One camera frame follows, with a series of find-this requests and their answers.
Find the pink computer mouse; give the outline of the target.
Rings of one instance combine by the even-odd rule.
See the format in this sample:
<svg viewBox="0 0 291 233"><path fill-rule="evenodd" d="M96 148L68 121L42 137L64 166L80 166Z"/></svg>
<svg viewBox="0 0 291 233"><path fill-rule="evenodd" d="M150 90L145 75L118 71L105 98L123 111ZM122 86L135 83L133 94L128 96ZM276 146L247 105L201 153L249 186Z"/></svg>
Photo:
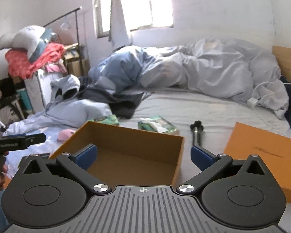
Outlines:
<svg viewBox="0 0 291 233"><path fill-rule="evenodd" d="M67 141L76 131L73 129L64 129L58 133L57 140L60 142Z"/></svg>

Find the open orange cardboard box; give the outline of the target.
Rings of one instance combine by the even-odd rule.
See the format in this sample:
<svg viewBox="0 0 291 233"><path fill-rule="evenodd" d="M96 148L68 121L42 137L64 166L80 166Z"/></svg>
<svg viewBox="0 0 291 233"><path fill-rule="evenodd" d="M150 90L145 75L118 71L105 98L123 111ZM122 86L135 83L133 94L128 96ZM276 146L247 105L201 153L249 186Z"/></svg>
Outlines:
<svg viewBox="0 0 291 233"><path fill-rule="evenodd" d="M176 184L184 146L181 136L87 122L51 158L74 154L88 144L98 149L88 173L111 188Z"/></svg>

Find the grey hooded jacket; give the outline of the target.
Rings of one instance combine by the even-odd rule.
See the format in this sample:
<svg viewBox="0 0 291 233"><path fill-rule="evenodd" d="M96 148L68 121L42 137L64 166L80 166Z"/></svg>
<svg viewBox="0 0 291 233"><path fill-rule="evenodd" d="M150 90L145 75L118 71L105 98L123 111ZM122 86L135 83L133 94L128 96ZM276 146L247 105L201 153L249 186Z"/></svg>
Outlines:
<svg viewBox="0 0 291 233"><path fill-rule="evenodd" d="M3 134L27 134L41 128L61 125L79 128L88 120L112 114L106 103L79 99L80 88L80 80L74 75L52 81L51 100L45 109L25 120L10 124Z"/></svg>

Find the green tissue pack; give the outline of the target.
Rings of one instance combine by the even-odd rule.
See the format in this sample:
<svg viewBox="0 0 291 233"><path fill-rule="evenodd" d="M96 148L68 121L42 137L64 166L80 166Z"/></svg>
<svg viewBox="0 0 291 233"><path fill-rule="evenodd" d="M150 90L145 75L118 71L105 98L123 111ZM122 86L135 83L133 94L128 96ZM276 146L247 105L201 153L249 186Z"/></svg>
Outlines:
<svg viewBox="0 0 291 233"><path fill-rule="evenodd" d="M91 122L101 123L101 124L108 124L108 125L115 125L119 126L119 120L116 115L109 115L109 116L103 116L100 118L95 118L91 120Z"/></svg>

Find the green white tissue packet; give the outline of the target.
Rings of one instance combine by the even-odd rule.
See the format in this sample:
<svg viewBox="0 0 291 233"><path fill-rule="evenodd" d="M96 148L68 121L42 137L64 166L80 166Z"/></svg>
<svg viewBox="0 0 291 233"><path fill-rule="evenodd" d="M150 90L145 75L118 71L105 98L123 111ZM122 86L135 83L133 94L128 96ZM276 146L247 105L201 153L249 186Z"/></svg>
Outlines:
<svg viewBox="0 0 291 233"><path fill-rule="evenodd" d="M138 129L160 134L180 135L180 130L161 116L140 118Z"/></svg>

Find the white radiator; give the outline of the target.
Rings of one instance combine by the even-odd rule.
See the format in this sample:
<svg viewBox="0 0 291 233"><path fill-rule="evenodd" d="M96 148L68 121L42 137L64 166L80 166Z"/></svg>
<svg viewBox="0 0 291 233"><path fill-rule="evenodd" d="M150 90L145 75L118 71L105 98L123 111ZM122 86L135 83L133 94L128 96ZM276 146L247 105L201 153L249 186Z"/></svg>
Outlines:
<svg viewBox="0 0 291 233"><path fill-rule="evenodd" d="M51 101L51 82L63 77L62 73L48 73L39 69L24 83L34 113L43 111Z"/></svg>

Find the orange box lid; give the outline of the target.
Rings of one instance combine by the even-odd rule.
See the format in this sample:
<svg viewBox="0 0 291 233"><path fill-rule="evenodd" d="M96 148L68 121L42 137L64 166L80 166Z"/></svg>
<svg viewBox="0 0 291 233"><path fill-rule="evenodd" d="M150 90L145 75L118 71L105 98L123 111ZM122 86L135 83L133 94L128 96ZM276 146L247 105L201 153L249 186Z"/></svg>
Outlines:
<svg viewBox="0 0 291 233"><path fill-rule="evenodd" d="M236 123L224 153L234 159L259 155L291 203L291 138Z"/></svg>

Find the black clothing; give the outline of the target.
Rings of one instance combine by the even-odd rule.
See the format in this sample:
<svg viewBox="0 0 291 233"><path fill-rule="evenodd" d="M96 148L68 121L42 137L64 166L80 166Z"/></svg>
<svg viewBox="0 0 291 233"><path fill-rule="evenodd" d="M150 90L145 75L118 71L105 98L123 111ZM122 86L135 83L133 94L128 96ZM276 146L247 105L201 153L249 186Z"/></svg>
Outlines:
<svg viewBox="0 0 291 233"><path fill-rule="evenodd" d="M88 76L81 76L78 79L80 81L78 99L108 104L112 113L120 118L131 119L146 97L146 93L111 94L101 87L94 86Z"/></svg>

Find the cardboard boxes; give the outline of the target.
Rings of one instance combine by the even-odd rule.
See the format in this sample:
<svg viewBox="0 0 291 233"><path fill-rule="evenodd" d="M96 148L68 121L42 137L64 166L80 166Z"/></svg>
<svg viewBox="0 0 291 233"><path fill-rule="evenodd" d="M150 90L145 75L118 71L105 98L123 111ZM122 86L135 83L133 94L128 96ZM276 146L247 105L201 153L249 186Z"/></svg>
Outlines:
<svg viewBox="0 0 291 233"><path fill-rule="evenodd" d="M83 46L79 46L78 43L64 46L62 58L67 74L72 74L76 77L88 75L90 65L83 54L83 49Z"/></svg>

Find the grey blue duvet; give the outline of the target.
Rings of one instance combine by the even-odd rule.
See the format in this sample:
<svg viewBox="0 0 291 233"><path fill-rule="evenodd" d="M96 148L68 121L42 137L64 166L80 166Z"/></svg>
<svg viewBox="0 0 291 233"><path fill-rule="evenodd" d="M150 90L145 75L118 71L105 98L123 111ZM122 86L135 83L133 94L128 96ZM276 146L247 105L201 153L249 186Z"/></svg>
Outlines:
<svg viewBox="0 0 291 233"><path fill-rule="evenodd" d="M173 47L126 46L92 67L88 75L114 93L137 86L178 87L248 105L253 89L280 80L281 71L276 57L253 43L208 37ZM283 118L288 107L268 109Z"/></svg>

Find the plush toy pillow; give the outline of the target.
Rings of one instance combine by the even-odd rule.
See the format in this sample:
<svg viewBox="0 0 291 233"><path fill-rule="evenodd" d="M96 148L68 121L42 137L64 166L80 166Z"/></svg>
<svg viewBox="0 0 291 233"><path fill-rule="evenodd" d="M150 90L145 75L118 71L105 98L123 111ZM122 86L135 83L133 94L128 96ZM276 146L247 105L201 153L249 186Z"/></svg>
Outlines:
<svg viewBox="0 0 291 233"><path fill-rule="evenodd" d="M27 51L28 61L34 63L50 43L52 29L38 25L22 28L17 33L6 33L0 37L0 50L16 48Z"/></svg>

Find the wooden headboard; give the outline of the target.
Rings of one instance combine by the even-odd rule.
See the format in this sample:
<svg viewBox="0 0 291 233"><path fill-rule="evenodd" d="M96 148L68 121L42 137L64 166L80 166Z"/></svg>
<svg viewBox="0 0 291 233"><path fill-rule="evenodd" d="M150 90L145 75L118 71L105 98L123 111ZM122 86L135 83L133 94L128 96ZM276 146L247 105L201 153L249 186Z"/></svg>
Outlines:
<svg viewBox="0 0 291 233"><path fill-rule="evenodd" d="M272 53L278 61L282 75L291 82L291 48L273 46Z"/></svg>

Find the white hanging curtain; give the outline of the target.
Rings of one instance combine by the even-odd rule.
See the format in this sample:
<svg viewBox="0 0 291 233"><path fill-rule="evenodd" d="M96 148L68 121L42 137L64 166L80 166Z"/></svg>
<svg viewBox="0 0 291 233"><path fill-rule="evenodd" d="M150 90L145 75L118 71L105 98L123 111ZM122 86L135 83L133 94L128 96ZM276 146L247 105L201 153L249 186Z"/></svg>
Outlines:
<svg viewBox="0 0 291 233"><path fill-rule="evenodd" d="M131 32L126 25L121 0L111 0L108 41L111 43L114 51L132 44Z"/></svg>

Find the window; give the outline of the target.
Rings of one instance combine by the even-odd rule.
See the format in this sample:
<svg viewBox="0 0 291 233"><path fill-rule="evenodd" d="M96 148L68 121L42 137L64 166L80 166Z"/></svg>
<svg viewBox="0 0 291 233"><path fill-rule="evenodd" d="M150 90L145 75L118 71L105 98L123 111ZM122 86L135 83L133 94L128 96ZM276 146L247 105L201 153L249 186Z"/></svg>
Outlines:
<svg viewBox="0 0 291 233"><path fill-rule="evenodd" d="M173 26L172 0L119 0L123 19L129 30ZM109 35L111 5L115 0L93 0L98 38Z"/></svg>

